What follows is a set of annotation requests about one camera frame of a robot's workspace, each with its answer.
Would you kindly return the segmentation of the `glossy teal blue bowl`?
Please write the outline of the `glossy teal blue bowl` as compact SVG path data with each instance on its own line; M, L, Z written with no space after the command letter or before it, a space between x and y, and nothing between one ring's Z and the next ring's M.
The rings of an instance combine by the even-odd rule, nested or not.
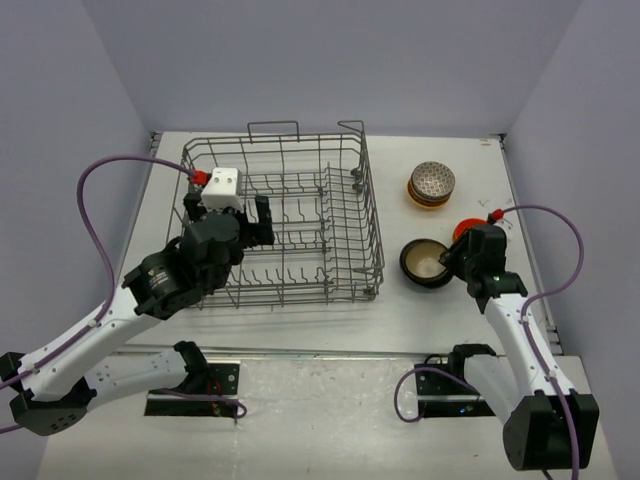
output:
M406 273L405 277L413 284L430 290L442 288L452 280L452 276L447 272L443 272L434 277L420 277L411 273Z

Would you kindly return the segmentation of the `black patterned bowl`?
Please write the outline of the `black patterned bowl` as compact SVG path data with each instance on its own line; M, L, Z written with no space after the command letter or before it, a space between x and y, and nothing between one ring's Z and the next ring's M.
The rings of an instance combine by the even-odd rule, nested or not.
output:
M434 277L447 272L439 263L440 255L447 247L432 239L415 239L407 243L401 250L399 265L405 275L411 273L420 277Z

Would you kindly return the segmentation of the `orange bowl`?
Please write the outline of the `orange bowl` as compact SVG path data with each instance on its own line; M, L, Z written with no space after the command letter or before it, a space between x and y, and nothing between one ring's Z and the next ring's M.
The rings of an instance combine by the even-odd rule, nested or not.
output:
M485 225L486 220L482 218L467 218L459 222L453 230L452 241L456 242L467 230L479 226Z

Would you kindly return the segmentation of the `yellow bowl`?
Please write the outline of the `yellow bowl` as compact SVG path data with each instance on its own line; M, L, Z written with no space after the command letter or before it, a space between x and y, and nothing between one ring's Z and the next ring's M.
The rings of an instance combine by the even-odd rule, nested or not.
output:
M419 203L419 202L412 202L414 206L424 209L424 210L440 210L442 209L445 205L445 203L440 203L440 204L423 204L423 203Z

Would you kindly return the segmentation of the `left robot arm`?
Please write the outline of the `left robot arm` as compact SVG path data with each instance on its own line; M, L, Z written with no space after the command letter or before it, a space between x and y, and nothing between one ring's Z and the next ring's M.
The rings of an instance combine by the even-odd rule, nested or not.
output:
M180 237L144 258L98 309L29 354L1 357L1 379L16 395L9 406L16 429L60 433L90 411L144 391L218 403L204 388L213 375L193 341L159 354L117 363L111 354L133 337L222 289L244 252L275 241L269 199L254 198L258 220L243 209L210 211Z

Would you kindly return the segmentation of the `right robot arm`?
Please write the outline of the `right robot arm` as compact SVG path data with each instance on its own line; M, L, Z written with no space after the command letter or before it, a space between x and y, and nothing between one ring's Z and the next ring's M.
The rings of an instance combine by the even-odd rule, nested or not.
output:
M496 333L506 359L486 344L461 344L448 355L448 385L472 389L502 424L506 457L516 471L568 470L591 460L599 407L563 373L530 311L520 276L506 269L507 238L498 226L468 229L439 261L462 280Z

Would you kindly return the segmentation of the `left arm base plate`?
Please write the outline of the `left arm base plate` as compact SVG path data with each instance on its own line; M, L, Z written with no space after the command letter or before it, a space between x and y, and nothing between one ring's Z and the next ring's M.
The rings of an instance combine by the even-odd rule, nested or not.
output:
M232 418L239 419L243 410L237 405L240 379L239 362L209 363L209 374L191 386L176 390L189 398L169 395L161 390L148 393L146 417Z

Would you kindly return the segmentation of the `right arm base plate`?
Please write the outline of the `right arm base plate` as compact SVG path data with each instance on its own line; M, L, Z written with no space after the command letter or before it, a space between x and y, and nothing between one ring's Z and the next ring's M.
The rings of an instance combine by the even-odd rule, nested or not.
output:
M453 375L445 356L429 355L414 367L420 369L414 374L420 420L495 416L482 396L443 375Z

